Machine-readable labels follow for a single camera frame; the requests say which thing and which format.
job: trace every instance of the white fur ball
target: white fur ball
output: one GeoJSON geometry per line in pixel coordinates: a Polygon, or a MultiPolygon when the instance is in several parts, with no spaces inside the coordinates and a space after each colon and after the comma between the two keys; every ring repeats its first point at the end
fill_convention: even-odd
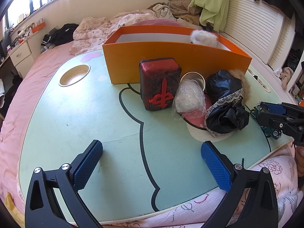
{"type": "Polygon", "coordinates": [[[217,36],[204,30],[194,30],[190,36],[191,42],[198,45],[217,47],[217,36]]]}

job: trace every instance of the pink bedsheet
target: pink bedsheet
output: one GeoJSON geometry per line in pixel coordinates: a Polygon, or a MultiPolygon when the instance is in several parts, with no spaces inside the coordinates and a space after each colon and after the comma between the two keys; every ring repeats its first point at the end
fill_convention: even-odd
{"type": "Polygon", "coordinates": [[[17,164],[24,135],[34,108],[55,71],[73,57],[69,53],[73,42],[60,45],[41,54],[20,84],[9,107],[0,133],[0,197],[4,202],[11,193],[18,210],[24,207],[17,191],[17,164]]]}

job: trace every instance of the person's hand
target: person's hand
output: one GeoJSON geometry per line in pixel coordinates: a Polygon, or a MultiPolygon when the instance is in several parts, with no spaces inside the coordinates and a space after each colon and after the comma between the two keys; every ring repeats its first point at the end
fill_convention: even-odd
{"type": "Polygon", "coordinates": [[[304,176],[304,146],[295,148],[295,162],[298,169],[298,177],[304,176]]]}

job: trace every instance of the metal bowl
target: metal bowl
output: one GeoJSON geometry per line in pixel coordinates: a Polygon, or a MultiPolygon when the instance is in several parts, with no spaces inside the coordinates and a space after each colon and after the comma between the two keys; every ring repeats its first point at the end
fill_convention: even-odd
{"type": "Polygon", "coordinates": [[[189,72],[186,73],[180,81],[183,80],[191,80],[191,81],[195,81],[204,91],[205,90],[205,79],[203,78],[203,76],[201,76],[199,73],[197,72],[189,72]]]}

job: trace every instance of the metal screw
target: metal screw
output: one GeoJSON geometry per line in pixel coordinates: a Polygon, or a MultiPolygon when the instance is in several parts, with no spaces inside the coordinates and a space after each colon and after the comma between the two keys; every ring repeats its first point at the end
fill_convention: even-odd
{"type": "Polygon", "coordinates": [[[61,166],[61,169],[67,170],[69,167],[70,167],[69,164],[63,164],[63,165],[61,166]]]}
{"type": "Polygon", "coordinates": [[[266,173],[266,174],[268,174],[268,173],[269,173],[268,168],[264,167],[264,168],[263,168],[263,172],[266,173]]]}
{"type": "Polygon", "coordinates": [[[240,165],[240,164],[235,164],[234,167],[235,167],[237,170],[243,169],[242,165],[240,165]]]}
{"type": "Polygon", "coordinates": [[[40,167],[37,167],[37,168],[34,170],[35,173],[39,173],[40,171],[41,171],[41,168],[40,168],[40,167]]]}

